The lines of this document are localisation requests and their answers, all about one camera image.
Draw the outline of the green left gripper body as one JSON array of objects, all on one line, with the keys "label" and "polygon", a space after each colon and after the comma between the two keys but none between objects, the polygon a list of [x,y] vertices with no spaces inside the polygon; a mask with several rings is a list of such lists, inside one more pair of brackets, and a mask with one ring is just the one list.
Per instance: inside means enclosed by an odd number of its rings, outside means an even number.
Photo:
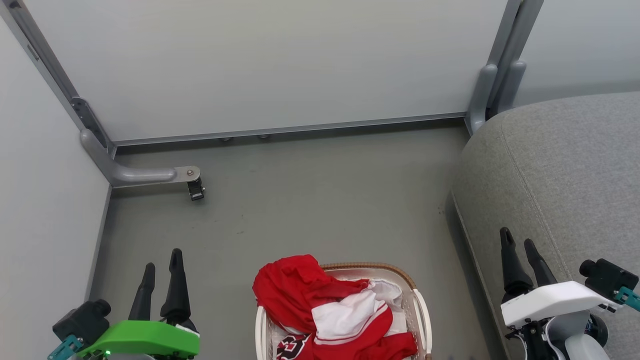
[{"label": "green left gripper body", "polygon": [[190,359],[201,351],[200,336],[179,325],[160,321],[123,320],[110,326],[77,356],[146,354]]}]

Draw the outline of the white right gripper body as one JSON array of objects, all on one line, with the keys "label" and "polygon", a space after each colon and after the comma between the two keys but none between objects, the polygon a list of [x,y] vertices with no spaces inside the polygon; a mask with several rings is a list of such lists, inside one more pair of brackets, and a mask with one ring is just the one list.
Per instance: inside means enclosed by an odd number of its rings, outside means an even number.
[{"label": "white right gripper body", "polygon": [[576,281],[544,285],[501,305],[506,338],[518,338],[526,360],[608,360],[587,334],[590,310],[621,306]]}]

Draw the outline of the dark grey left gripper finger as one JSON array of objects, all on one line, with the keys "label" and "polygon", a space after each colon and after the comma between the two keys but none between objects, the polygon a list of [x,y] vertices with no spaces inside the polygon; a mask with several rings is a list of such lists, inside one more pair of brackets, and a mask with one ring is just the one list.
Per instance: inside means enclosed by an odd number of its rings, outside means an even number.
[{"label": "dark grey left gripper finger", "polygon": [[156,267],[153,262],[146,264],[142,280],[135,292],[128,320],[129,321],[150,321],[151,302],[155,287]]},{"label": "dark grey left gripper finger", "polygon": [[166,300],[160,309],[160,316],[168,324],[182,324],[189,321],[192,312],[183,252],[180,248],[172,250],[168,269],[170,273],[169,286]]}]

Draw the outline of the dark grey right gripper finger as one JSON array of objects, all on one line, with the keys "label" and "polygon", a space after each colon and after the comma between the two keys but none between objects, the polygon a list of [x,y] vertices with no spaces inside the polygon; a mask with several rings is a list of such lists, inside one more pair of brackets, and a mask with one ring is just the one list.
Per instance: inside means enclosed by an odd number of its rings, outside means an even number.
[{"label": "dark grey right gripper finger", "polygon": [[553,284],[558,284],[556,277],[553,275],[546,260],[539,253],[534,241],[530,238],[525,239],[524,247],[526,252],[526,259],[528,264],[534,271],[537,287],[543,287]]},{"label": "dark grey right gripper finger", "polygon": [[534,289],[533,281],[519,260],[516,243],[509,228],[500,229],[503,290],[502,303],[527,294]]}]

